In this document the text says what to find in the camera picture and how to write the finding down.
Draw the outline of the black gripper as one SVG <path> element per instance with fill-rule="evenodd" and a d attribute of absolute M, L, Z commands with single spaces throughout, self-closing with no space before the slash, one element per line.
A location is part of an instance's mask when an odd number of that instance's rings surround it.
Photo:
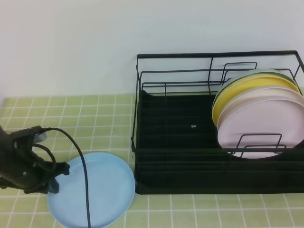
<path fill-rule="evenodd" d="M 38 144 L 46 139 L 41 126 L 14 132 L 0 129 L 0 187 L 23 190 L 26 194 L 57 194 L 55 178 L 70 174 L 66 162 L 56 162 L 49 148 Z"/>

